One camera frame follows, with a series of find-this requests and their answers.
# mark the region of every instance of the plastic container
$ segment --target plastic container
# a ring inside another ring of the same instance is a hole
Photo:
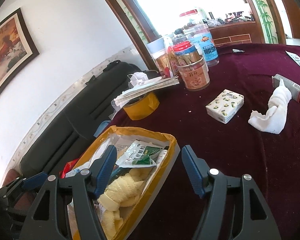
[[[184,30],[184,32],[189,41],[195,45],[198,53],[205,57],[208,67],[215,66],[219,63],[218,52],[206,24],[196,25]]]
[[[164,45],[164,37],[148,43],[147,47],[160,74],[162,76],[172,77],[173,73],[169,62],[169,56]]]
[[[203,56],[195,63],[179,66],[178,68],[182,80],[189,91],[199,91],[210,84],[210,78]]]
[[[171,35],[167,35],[164,36],[164,46],[165,49],[167,51],[168,54],[168,59],[170,62],[170,67],[171,67],[171,71],[172,71],[172,75],[176,76],[179,74],[179,70],[178,70],[178,59],[176,57],[176,55],[174,54],[173,50],[172,50],[172,46],[173,46],[173,42],[172,39],[174,37],[174,34],[172,33]]]
[[[172,50],[178,59],[178,66],[189,65],[201,59],[197,49],[190,41],[178,43],[172,47]]]
[[[185,42],[187,40],[188,40],[188,38],[187,38],[186,35],[178,34],[178,35],[176,35],[175,37],[172,38],[172,43],[173,43],[173,45],[176,45],[178,43]]]
[[[184,12],[179,15],[181,23],[184,25],[183,28],[186,30],[198,24],[203,24],[201,15],[197,9]]]

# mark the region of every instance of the white wall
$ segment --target white wall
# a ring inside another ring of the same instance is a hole
[[[17,146],[70,85],[132,41],[104,0],[6,0],[20,8],[40,55],[0,95],[0,182]],[[146,69],[138,55],[136,62]]]
[[[288,38],[292,38],[291,27],[290,27],[288,15],[287,15],[286,9],[283,5],[283,2],[282,2],[282,0],[274,0],[274,2],[277,5],[278,11],[279,11],[279,14],[281,17],[283,30],[284,30],[285,34],[287,34]]]

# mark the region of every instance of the tissue pack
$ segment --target tissue pack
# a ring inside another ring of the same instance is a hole
[[[228,123],[244,103],[244,96],[230,90],[223,90],[206,106],[207,113],[222,123]]]

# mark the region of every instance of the lid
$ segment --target lid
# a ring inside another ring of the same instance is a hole
[[[184,42],[187,40],[188,40],[187,36],[185,36],[184,34],[178,34],[172,39],[172,43],[173,43],[173,45],[176,45],[178,43],[181,43],[181,42]]]
[[[168,35],[165,35],[165,37],[174,38],[174,33],[170,33]]]
[[[193,15],[193,14],[197,14],[197,13],[198,13],[198,10],[194,9],[194,10],[187,11],[185,13],[180,14],[179,17],[183,17],[183,16],[186,16],[186,15]]]
[[[159,50],[155,53],[151,53],[151,55],[154,59],[157,59],[157,58],[161,57],[164,54],[166,54],[166,49],[162,49],[162,50]]]
[[[188,49],[191,46],[192,46],[192,44],[191,44],[190,41],[184,41],[184,42],[181,42],[181,43],[178,43],[178,44],[174,45],[172,47],[172,49],[173,49],[174,52],[179,52],[179,51]]]
[[[165,49],[163,37],[148,43],[147,47],[151,54],[154,54],[160,50]]]

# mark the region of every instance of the black sofa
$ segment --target black sofa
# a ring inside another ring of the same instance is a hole
[[[59,176],[65,164],[85,152],[95,140],[98,126],[114,112],[111,101],[128,89],[128,74],[141,71],[137,66],[110,63],[52,120],[20,162],[23,177],[39,172]]]

